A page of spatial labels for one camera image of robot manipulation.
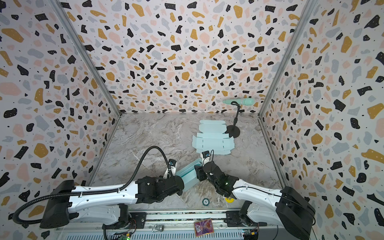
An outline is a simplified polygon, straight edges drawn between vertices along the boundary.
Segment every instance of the gray marble surface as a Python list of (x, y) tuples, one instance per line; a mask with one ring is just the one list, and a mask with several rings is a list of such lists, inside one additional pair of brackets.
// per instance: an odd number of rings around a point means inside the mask
[[(192, 136), (199, 132), (202, 119), (224, 120), (227, 125), (233, 122), (234, 114), (124, 114), (112, 139), (107, 153), (100, 165), (92, 186), (125, 183), (131, 177), (144, 151), (152, 146), (159, 146), (167, 158), (178, 161), (182, 169), (199, 158), (192, 147)], [(268, 187), (281, 188), (273, 166), (256, 114), (240, 114), (237, 126), (241, 130), (235, 138), (235, 148), (229, 155), (215, 155), (215, 163), (229, 175), (245, 181)], [(166, 164), (158, 152), (149, 151), (136, 175), (136, 179), (147, 176), (163, 175)], [(226, 202), (215, 188), (203, 181), (182, 196), (167, 197), (161, 203), (134, 204), (135, 209), (200, 209), (202, 200), (208, 198), (207, 208), (236, 208), (243, 201)]]

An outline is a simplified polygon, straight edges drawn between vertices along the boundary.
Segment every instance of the yellow sticker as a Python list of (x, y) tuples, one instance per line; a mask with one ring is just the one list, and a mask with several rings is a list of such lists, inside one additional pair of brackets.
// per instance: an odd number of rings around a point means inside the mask
[(232, 203), (235, 201), (235, 199), (231, 198), (231, 197), (226, 197), (225, 200), (228, 202), (228, 203)]

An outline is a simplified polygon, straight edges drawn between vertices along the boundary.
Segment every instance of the microphone stand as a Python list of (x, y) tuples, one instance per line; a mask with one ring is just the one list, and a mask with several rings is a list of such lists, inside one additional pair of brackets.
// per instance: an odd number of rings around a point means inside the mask
[(237, 116), (239, 115), (239, 111), (240, 111), (240, 105), (235, 101), (231, 102), (231, 105), (237, 106), (237, 113), (236, 113), (235, 119), (233, 120), (233, 125), (227, 126), (227, 131), (225, 133), (229, 133), (229, 137), (235, 138), (240, 135), (240, 129), (236, 126)]

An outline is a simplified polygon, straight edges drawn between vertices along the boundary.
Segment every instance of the black round stand base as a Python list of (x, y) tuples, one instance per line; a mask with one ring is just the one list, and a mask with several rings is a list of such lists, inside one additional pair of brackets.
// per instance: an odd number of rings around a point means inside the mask
[(229, 137), (238, 137), (240, 136), (240, 129), (238, 127), (233, 127), (233, 125), (227, 126), (227, 131), (225, 133), (229, 133)]

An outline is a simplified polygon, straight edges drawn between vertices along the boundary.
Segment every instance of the terrazzo patterned wall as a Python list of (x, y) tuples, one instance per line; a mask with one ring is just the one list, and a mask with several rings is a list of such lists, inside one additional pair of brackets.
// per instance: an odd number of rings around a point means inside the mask
[(8, 216), (63, 180), (85, 184), (117, 116), (45, 1), (0, 1), (0, 22), (0, 239), (45, 239)]
[(122, 112), (258, 112), (303, 0), (65, 0)]
[(321, 1), (267, 112), (318, 239), (384, 239), (384, 1)]

